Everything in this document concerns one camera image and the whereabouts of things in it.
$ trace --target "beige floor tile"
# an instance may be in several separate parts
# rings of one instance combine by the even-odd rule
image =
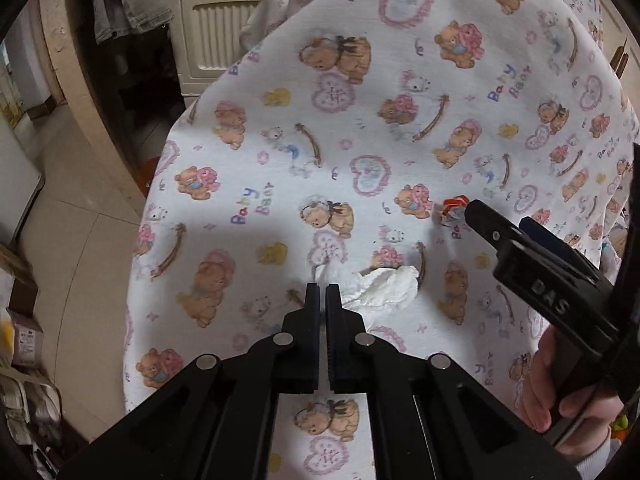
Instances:
[[[98,219],[84,247],[62,321],[56,385],[107,425],[124,416],[123,339],[137,226]]]
[[[100,208],[100,212],[131,224],[140,224],[140,216],[138,213],[133,211],[133,208],[115,187],[111,190],[107,201]]]
[[[40,154],[46,176],[42,193],[99,212],[114,189],[67,106],[39,125],[47,139]]]
[[[133,144],[134,149],[138,149],[145,140],[148,138],[149,134],[153,131],[153,129],[158,124],[158,119],[153,118],[148,120],[144,124],[139,124],[138,126],[133,126],[133,134],[131,136],[131,143]]]
[[[53,380],[66,297],[97,213],[39,196],[20,234],[38,284],[34,317],[44,330],[44,371]]]
[[[89,442],[109,429],[108,425],[92,415],[73,395],[68,392],[62,397],[62,414],[78,433]]]
[[[150,158],[160,156],[164,143],[166,142],[166,136],[169,134],[169,130],[174,124],[166,119],[162,119],[156,127],[151,131],[145,142],[140,146],[136,152],[138,162],[144,164]]]

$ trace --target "human hand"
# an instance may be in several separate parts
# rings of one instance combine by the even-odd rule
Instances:
[[[518,415],[530,428],[544,433],[551,426],[550,409],[556,403],[556,387],[551,379],[550,367],[556,356],[556,332],[550,326],[540,338],[538,351],[533,357],[531,374],[525,379],[524,394]],[[591,397],[596,385],[588,386],[566,396],[560,402],[560,415],[574,417]],[[584,419],[558,451],[574,462],[593,453],[609,436],[609,424],[618,416],[623,404],[615,396],[596,392],[582,414]]]

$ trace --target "crumpled tissue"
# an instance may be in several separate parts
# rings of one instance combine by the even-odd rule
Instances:
[[[316,282],[322,288],[340,286],[342,306],[359,313],[365,329],[383,314],[402,310],[418,295],[418,270],[414,266],[375,269],[365,276],[351,272],[338,260],[316,269]]]

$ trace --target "cardboard box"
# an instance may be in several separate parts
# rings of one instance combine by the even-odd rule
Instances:
[[[0,245],[0,309],[7,307],[32,317],[37,295],[38,286],[28,264]]]
[[[8,309],[0,310],[0,354],[12,365],[39,368],[44,332],[33,320]]]

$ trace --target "cabinet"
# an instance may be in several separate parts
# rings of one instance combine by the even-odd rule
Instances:
[[[602,7],[602,43],[604,55],[611,60],[616,49],[625,43],[629,61],[620,78],[622,87],[636,113],[640,110],[640,46],[611,0],[600,0]]]
[[[169,0],[175,63],[182,95],[193,98],[243,55],[240,30],[257,0]]]

